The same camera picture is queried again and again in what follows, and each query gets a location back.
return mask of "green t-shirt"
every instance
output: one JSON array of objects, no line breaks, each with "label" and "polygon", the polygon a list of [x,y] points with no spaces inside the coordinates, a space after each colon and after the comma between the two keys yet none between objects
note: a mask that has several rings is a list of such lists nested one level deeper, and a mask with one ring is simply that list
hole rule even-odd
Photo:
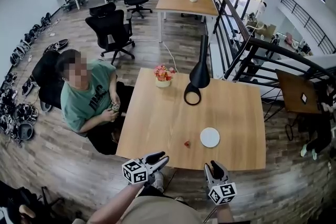
[{"label": "green t-shirt", "polygon": [[96,60],[88,64],[88,70],[91,70],[88,90],[76,90],[65,82],[61,93],[63,117],[75,132],[81,129],[85,121],[100,115],[111,105],[110,75],[116,68],[108,62]]}]

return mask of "chair base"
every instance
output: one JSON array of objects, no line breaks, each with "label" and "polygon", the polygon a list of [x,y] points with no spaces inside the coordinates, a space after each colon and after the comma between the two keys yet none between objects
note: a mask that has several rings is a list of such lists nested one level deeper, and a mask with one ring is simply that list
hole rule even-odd
[{"label": "chair base", "polygon": [[132,11],[132,14],[135,13],[135,12],[139,13],[142,19],[144,18],[144,16],[141,13],[142,10],[149,10],[150,13],[153,13],[153,10],[151,10],[150,8],[144,8],[142,5],[136,5],[135,8],[128,8],[127,9],[128,12],[130,10]]},{"label": "chair base", "polygon": [[[127,45],[130,45],[130,44],[132,45],[132,47],[135,47],[135,43],[132,39],[130,39],[123,47],[125,47]],[[130,53],[129,51],[126,51],[125,49],[123,49],[123,47],[122,48],[116,48],[116,49],[113,49],[113,50],[105,50],[100,54],[100,56],[104,57],[104,54],[114,51],[114,55],[113,55],[113,58],[111,60],[111,65],[113,64],[115,58],[117,57],[118,52],[120,52],[120,51],[123,52],[124,54],[130,55],[132,59],[135,59],[135,56],[132,53]]]}]

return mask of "desk lamp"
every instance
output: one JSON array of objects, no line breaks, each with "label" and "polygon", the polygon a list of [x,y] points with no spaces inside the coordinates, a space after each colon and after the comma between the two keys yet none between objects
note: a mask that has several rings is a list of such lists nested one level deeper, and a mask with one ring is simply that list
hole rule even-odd
[{"label": "desk lamp", "polygon": [[[210,83],[210,75],[208,66],[206,64],[206,53],[208,50],[208,36],[202,35],[201,37],[201,50],[199,53],[199,61],[191,71],[189,75],[190,83],[187,85],[184,91],[184,101],[188,105],[197,105],[200,103],[202,96],[199,91],[201,88],[205,88]],[[194,92],[198,95],[199,100],[196,103],[189,103],[186,99],[188,93]]]}]

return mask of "lamp base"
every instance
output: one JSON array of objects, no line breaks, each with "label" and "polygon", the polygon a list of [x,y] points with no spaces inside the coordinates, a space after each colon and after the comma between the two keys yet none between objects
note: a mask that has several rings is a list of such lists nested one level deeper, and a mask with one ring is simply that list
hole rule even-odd
[{"label": "lamp base", "polygon": [[[191,103],[189,103],[189,102],[187,101],[186,96],[187,96],[187,94],[190,93],[190,92],[194,92],[194,93],[196,93],[196,94],[198,95],[199,100],[198,100],[197,103],[191,104]],[[201,96],[201,92],[199,91],[199,88],[196,88],[196,87],[193,86],[191,83],[189,83],[189,84],[187,85],[187,87],[185,88],[185,90],[184,90],[183,98],[184,98],[184,102],[186,102],[188,105],[197,105],[197,104],[200,103],[200,101],[201,101],[201,99],[202,99],[202,96]]]}]

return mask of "sneaker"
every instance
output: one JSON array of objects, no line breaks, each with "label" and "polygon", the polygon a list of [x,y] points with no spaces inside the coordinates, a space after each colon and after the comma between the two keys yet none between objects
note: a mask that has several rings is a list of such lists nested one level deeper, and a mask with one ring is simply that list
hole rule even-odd
[{"label": "sneaker", "polygon": [[301,149],[300,153],[301,157],[304,157],[306,153],[307,153],[307,144],[304,145],[303,148]]},{"label": "sneaker", "polygon": [[317,160],[317,153],[315,152],[315,149],[313,149],[311,151],[311,155],[313,156],[313,160],[316,161]]},{"label": "sneaker", "polygon": [[175,201],[184,201],[184,199],[183,199],[183,197],[178,196],[178,197],[175,198]]},{"label": "sneaker", "polygon": [[163,174],[161,172],[155,172],[154,173],[154,178],[155,181],[152,184],[152,186],[154,188],[156,188],[157,190],[159,190],[161,193],[164,192],[164,188],[163,188]]}]

